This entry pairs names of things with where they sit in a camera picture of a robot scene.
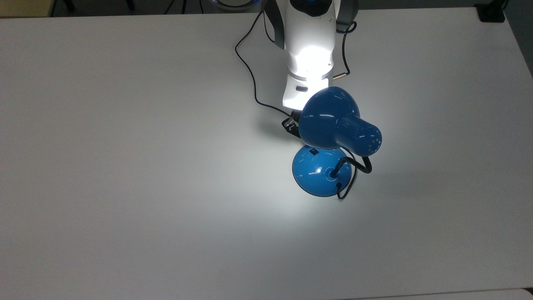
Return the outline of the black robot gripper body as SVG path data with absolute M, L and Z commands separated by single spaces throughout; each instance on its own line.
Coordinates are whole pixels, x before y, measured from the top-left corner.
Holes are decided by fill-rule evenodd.
M 290 134 L 301 139 L 299 133 L 299 120 L 301 116 L 300 110 L 292 110 L 291 116 L 282 121 L 282 127 Z

